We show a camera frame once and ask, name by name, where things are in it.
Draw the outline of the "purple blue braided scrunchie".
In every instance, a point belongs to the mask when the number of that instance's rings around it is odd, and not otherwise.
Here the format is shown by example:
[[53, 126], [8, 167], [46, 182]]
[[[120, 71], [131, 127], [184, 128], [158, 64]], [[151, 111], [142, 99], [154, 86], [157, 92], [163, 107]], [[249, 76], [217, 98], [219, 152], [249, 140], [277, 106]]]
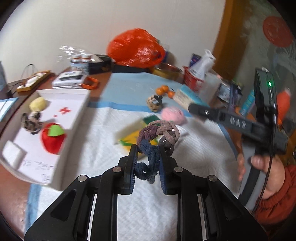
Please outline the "purple blue braided scrunchie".
[[166, 120], [153, 121], [143, 128], [139, 132], [137, 148], [140, 153], [147, 156], [148, 163], [136, 164], [134, 170], [136, 177], [154, 184], [155, 176], [159, 171], [159, 147], [163, 146], [166, 153], [171, 156], [180, 135], [176, 125]]

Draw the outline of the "brown beige braided scrunchie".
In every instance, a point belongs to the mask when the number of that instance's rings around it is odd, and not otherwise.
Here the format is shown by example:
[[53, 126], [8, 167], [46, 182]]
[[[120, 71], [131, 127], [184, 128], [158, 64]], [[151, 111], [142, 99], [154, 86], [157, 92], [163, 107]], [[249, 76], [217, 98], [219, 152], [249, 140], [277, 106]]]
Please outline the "brown beige braided scrunchie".
[[163, 108], [163, 97], [161, 95], [152, 95], [147, 99], [147, 106], [152, 112], [159, 112]]

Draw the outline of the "white blue sponge block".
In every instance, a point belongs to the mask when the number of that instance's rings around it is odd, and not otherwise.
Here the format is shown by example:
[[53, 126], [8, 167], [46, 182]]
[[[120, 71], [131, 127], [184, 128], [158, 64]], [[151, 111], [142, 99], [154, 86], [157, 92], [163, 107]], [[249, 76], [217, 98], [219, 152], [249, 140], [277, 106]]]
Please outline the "white blue sponge block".
[[199, 104], [203, 106], [208, 106], [203, 102], [200, 97], [197, 96], [187, 85], [183, 84], [174, 94], [173, 100], [177, 102], [182, 108], [188, 110], [190, 104]]

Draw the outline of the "pink fluffy ball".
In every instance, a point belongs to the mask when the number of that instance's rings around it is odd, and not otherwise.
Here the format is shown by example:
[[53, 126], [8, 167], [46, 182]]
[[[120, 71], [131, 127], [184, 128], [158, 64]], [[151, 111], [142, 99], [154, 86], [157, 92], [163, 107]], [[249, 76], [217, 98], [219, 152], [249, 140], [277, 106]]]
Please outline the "pink fluffy ball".
[[165, 121], [171, 121], [176, 125], [183, 125], [186, 123], [184, 113], [175, 107], [166, 107], [161, 111], [161, 118]]

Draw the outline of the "blue white absorbent pad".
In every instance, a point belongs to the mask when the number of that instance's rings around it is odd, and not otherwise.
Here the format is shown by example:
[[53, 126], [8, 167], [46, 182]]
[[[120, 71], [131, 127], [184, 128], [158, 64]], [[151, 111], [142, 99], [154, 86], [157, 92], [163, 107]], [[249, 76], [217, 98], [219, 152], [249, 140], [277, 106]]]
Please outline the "blue white absorbent pad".
[[[132, 144], [139, 144], [138, 162], [145, 169], [150, 168], [150, 162], [159, 166], [159, 139], [149, 135], [130, 139], [129, 135], [143, 130], [156, 116], [146, 101], [161, 85], [168, 85], [177, 95], [176, 99], [163, 98], [164, 105], [185, 116], [185, 123], [178, 126], [180, 138], [173, 151], [177, 163], [197, 176], [217, 175], [231, 191], [238, 190], [238, 152], [227, 130], [188, 113], [191, 102], [202, 101], [187, 85], [144, 72], [112, 73], [100, 100], [90, 102], [70, 148], [64, 186], [80, 174], [93, 177], [115, 166], [128, 155]], [[133, 197], [119, 199], [120, 239], [173, 238], [176, 199], [163, 194], [159, 176], [154, 177], [153, 183], [140, 179], [135, 183]]]

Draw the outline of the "translucent plastic jug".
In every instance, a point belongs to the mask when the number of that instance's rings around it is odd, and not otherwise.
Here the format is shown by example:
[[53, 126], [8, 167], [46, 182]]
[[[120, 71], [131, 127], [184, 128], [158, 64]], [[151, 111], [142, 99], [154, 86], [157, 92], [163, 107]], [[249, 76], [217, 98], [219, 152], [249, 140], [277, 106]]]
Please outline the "translucent plastic jug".
[[214, 98], [218, 88], [221, 85], [221, 77], [217, 74], [207, 73], [204, 83], [199, 91], [200, 99], [209, 104]]

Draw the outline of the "mandarin orange right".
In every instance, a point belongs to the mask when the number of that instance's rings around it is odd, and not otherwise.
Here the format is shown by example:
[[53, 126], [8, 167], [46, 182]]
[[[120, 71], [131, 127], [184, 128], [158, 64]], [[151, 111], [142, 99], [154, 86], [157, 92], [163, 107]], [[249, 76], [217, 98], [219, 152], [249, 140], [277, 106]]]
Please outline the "mandarin orange right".
[[174, 91], [168, 91], [168, 92], [167, 92], [167, 96], [168, 96], [170, 99], [173, 99], [174, 95], [175, 95], [175, 92], [174, 92]]

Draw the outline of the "mandarin orange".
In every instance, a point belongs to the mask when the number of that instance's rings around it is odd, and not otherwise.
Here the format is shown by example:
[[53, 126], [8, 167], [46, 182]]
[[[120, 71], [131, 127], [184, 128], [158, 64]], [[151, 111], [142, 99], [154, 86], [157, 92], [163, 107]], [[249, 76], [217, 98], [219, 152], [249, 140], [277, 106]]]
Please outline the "mandarin orange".
[[164, 94], [164, 90], [162, 87], [156, 89], [156, 95], [162, 96]]
[[174, 95], [175, 95], [175, 92], [174, 92], [174, 91], [168, 91], [168, 92], [167, 92], [167, 96], [168, 96], [170, 99], [173, 99]]
[[168, 93], [169, 92], [169, 87], [167, 85], [162, 85], [161, 89], [163, 90], [164, 93]]

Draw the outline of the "mandarin orange left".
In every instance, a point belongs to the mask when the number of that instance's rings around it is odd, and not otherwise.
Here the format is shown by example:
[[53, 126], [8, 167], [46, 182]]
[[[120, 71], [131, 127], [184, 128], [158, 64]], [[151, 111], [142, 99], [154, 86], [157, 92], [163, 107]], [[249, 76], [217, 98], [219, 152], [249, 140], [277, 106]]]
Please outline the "mandarin orange left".
[[162, 87], [156, 89], [156, 95], [162, 96], [164, 94], [164, 90]]

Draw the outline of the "mandarin orange back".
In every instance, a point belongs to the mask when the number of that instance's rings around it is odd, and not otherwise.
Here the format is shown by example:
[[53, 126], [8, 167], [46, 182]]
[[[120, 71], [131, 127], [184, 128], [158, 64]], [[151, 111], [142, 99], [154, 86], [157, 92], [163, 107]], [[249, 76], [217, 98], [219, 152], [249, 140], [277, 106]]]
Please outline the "mandarin orange back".
[[167, 85], [162, 85], [161, 89], [163, 90], [164, 93], [168, 93], [169, 92], [169, 87]]

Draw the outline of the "red plush apple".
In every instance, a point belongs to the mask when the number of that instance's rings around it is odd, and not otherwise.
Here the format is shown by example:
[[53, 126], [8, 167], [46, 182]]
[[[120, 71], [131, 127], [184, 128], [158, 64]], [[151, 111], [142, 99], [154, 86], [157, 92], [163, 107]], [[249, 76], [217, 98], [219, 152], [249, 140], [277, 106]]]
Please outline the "red plush apple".
[[41, 141], [45, 150], [51, 154], [59, 154], [67, 137], [65, 130], [57, 123], [47, 124], [41, 133]]

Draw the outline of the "red plastic basket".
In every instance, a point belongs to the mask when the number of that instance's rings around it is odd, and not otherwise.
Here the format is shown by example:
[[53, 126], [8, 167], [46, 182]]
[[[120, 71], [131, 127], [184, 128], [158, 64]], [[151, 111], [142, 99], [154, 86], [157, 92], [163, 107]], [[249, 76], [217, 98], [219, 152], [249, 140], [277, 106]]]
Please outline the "red plastic basket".
[[204, 80], [195, 77], [190, 71], [189, 67], [184, 66], [184, 83], [192, 91], [199, 92], [204, 84]]

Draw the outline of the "white plastic bag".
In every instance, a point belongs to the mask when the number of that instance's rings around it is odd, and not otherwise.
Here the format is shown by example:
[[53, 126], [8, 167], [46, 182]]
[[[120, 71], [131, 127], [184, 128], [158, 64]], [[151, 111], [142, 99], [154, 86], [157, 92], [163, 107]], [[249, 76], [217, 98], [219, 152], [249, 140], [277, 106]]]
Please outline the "white plastic bag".
[[214, 66], [216, 58], [210, 50], [206, 49], [205, 54], [194, 65], [189, 68], [189, 72], [200, 80], [204, 80], [206, 74]]

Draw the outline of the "white foam tray box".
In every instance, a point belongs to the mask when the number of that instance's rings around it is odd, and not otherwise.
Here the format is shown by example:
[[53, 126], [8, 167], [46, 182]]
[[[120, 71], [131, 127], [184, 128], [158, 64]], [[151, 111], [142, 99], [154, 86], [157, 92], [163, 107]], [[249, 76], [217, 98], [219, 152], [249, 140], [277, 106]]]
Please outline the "white foam tray box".
[[[33, 93], [15, 112], [1, 134], [1, 164], [20, 180], [62, 190], [67, 155], [89, 101], [86, 89], [43, 89]], [[30, 103], [46, 102], [41, 129], [32, 134], [23, 126], [31, 117]]]

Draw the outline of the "metal bowl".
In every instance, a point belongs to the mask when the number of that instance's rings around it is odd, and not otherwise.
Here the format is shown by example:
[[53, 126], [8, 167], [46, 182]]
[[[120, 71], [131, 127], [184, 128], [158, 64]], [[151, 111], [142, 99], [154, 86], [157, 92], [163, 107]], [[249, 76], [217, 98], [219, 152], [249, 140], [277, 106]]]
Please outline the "metal bowl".
[[151, 67], [149, 70], [151, 74], [173, 81], [176, 81], [182, 73], [180, 68], [168, 63], [159, 63], [158, 65]]

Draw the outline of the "blue can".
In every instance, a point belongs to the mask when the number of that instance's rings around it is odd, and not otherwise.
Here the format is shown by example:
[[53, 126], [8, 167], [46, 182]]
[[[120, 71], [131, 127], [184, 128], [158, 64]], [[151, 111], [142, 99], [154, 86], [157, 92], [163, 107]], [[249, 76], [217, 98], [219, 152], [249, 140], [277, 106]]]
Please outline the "blue can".
[[200, 59], [201, 59], [201, 56], [200, 56], [200, 55], [192, 54], [192, 56], [191, 56], [191, 60], [190, 60], [190, 63], [189, 63], [189, 67], [193, 66], [193, 65], [194, 65], [195, 63], [197, 63]]

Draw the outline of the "leopard print scrunchie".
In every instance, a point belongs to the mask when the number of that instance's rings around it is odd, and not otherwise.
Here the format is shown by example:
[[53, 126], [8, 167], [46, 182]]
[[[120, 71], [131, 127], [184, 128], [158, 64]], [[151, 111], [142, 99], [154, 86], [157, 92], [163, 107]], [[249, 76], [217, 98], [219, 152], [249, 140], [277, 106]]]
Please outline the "leopard print scrunchie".
[[22, 128], [27, 130], [31, 135], [35, 135], [43, 127], [43, 123], [40, 119], [41, 113], [39, 111], [35, 111], [31, 115], [23, 113], [21, 117]]

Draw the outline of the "white device box stack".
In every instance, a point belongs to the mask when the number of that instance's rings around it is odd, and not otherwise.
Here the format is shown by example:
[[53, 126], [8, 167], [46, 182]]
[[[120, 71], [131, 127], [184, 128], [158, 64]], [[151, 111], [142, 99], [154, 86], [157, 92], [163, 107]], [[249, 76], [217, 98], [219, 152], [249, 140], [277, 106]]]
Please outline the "white device box stack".
[[82, 71], [63, 72], [53, 80], [52, 88], [80, 88], [86, 77]]

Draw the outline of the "yellow sponge piece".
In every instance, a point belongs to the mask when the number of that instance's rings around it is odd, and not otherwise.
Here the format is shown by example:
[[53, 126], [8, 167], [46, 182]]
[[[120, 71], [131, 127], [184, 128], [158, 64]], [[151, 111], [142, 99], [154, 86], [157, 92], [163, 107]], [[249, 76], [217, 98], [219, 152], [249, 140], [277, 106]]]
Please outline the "yellow sponge piece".
[[34, 99], [30, 104], [31, 111], [40, 112], [47, 108], [47, 101], [43, 97]]

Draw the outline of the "round tin with bottles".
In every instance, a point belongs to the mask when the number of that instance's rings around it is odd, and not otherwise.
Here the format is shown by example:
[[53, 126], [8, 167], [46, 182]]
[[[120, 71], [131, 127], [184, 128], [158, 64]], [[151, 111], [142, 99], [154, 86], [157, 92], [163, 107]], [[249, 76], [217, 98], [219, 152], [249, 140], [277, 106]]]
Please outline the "round tin with bottles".
[[83, 74], [90, 74], [90, 64], [92, 63], [92, 54], [74, 54], [70, 60], [72, 71], [81, 71]]

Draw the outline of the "orange plastic bag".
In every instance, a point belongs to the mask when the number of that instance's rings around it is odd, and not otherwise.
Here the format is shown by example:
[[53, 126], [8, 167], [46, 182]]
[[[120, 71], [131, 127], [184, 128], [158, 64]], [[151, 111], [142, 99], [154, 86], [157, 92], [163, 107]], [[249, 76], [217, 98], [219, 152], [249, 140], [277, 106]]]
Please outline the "orange plastic bag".
[[166, 51], [148, 31], [127, 30], [109, 42], [107, 55], [116, 64], [135, 68], [151, 68], [163, 61]]

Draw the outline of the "wooden tray with items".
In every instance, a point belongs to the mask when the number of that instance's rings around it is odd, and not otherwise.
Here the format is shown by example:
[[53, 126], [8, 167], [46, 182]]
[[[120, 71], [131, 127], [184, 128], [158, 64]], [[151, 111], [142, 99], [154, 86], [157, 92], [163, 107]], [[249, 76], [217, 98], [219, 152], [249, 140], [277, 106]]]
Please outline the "wooden tray with items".
[[51, 73], [52, 72], [50, 70], [35, 73], [32, 77], [30, 77], [28, 80], [26, 80], [22, 85], [18, 86], [16, 88], [16, 92], [20, 93], [20, 92], [26, 92], [26, 91], [33, 90], [33, 88], [35, 88], [38, 84], [40, 84], [47, 77], [49, 77]]

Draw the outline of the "clear plastic wrap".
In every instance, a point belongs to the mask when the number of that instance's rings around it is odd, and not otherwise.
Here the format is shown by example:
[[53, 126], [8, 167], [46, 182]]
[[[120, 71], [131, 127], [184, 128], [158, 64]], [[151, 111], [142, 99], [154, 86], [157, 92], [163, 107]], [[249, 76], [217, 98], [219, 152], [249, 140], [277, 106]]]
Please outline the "clear plastic wrap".
[[62, 62], [64, 60], [70, 60], [76, 54], [92, 54], [92, 52], [76, 46], [63, 45], [59, 47], [56, 61]]

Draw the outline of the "pad on side table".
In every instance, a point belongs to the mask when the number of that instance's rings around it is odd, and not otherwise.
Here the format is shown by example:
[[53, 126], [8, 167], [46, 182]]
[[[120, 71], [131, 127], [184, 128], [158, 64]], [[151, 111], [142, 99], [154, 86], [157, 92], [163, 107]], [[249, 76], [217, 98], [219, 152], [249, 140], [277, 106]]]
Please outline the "pad on side table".
[[10, 110], [12, 105], [18, 100], [18, 97], [7, 98], [0, 100], [0, 121], [4, 118], [6, 113]]

